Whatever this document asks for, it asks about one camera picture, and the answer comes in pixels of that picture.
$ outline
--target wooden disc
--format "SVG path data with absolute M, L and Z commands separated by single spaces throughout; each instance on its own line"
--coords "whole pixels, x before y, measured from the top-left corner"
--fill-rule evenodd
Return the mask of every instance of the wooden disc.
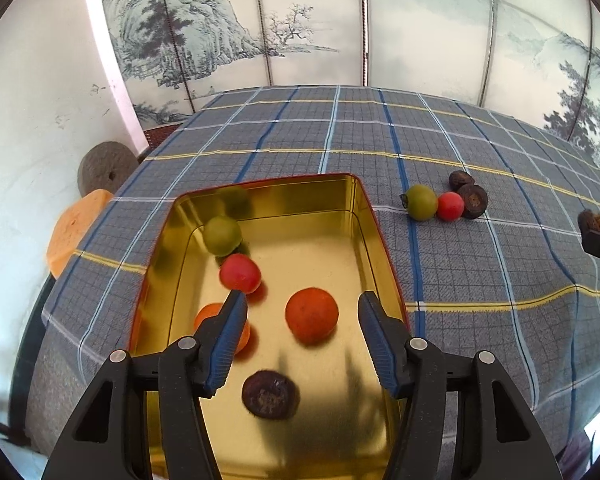
M 109 141 L 91 148 L 78 167 L 78 190 L 86 196 L 96 189 L 115 193 L 138 167 L 138 159 L 124 144 Z

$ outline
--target dark brown fruit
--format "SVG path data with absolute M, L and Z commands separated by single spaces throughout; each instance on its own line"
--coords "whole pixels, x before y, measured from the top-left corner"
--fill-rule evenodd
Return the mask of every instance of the dark brown fruit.
M 471 220 L 482 216 L 487 210 L 489 200 L 487 192 L 475 184 L 466 184 L 456 191 L 464 200 L 462 216 Z
M 296 411 L 298 388 L 278 372 L 260 370 L 244 381 L 242 403 L 255 416 L 283 420 Z
M 475 180 L 466 171 L 454 171 L 449 175 L 449 187 L 452 191 L 458 191 L 462 186 L 468 184 L 475 184 Z

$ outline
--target wall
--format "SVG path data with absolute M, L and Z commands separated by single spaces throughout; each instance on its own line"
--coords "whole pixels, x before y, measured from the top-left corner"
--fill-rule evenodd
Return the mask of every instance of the wall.
M 145 128 L 181 121 L 222 90 L 362 84 L 362 0 L 103 2 Z M 366 4 L 370 85 L 550 128 L 600 166 L 600 15 L 589 0 Z
M 135 152 L 143 147 L 137 120 L 132 138 L 132 118 L 121 114 L 125 98 L 128 102 L 125 89 L 112 91 L 110 79 L 93 38 L 86 0 L 14 0 L 1 18 L 3 422 L 24 325 L 48 275 L 46 245 L 60 213 L 80 198 L 76 175 L 81 158 L 104 140 L 118 140 Z

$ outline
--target painted mountain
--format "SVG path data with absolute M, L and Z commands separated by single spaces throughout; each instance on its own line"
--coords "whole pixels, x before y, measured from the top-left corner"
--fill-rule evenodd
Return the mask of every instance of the painted mountain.
M 171 17 L 169 28 L 167 12 Z M 111 40 L 125 80 L 152 77 L 176 88 L 209 76 L 220 65 L 262 54 L 238 23 L 228 0 L 102 0 Z

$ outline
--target golden metal tray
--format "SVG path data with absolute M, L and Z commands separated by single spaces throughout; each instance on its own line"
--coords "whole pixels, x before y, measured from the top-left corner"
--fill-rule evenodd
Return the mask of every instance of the golden metal tray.
M 227 382 L 201 399 L 222 477 L 381 478 L 400 421 L 398 403 L 378 383 L 358 324 L 358 297 L 373 290 L 387 313 L 405 319 L 393 267 L 360 181 L 314 175 L 205 189 L 179 197 L 149 265 L 132 331 L 133 355 L 159 352 L 192 333 L 196 313 L 228 291 L 206 252 L 201 227 L 213 216 L 237 219 L 244 249 L 258 264 L 267 294 L 250 302 L 248 346 Z M 285 322 L 296 291 L 317 286 L 340 309 L 334 335 L 304 348 Z M 300 391 L 286 421 L 256 418 L 242 405 L 244 380 L 263 368 L 290 377 Z M 152 469 L 166 476 L 157 394 L 148 399 Z

